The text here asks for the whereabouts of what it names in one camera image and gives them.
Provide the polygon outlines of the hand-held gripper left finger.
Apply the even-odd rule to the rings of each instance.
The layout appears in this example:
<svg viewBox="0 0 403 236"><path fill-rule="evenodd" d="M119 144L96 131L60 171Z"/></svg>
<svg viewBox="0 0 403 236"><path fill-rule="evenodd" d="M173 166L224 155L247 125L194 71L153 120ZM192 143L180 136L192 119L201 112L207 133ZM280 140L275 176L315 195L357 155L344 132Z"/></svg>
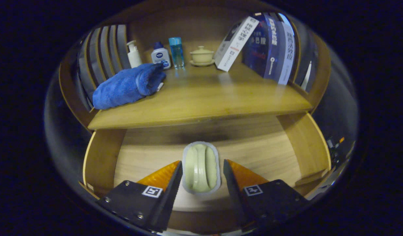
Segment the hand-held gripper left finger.
<svg viewBox="0 0 403 236"><path fill-rule="evenodd" d="M133 226L164 232L182 179L182 161L175 161L164 169L167 170L164 187L125 180L96 203Z"/></svg>

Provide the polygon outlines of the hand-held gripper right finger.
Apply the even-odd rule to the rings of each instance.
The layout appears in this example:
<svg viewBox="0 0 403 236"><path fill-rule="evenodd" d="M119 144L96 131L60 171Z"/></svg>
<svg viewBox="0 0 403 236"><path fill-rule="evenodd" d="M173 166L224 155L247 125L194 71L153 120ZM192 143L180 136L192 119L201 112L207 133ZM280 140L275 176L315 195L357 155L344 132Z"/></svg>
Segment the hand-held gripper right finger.
<svg viewBox="0 0 403 236"><path fill-rule="evenodd" d="M223 173L243 231L281 225L309 206L309 201L283 180L269 181L229 159L224 160Z"/></svg>

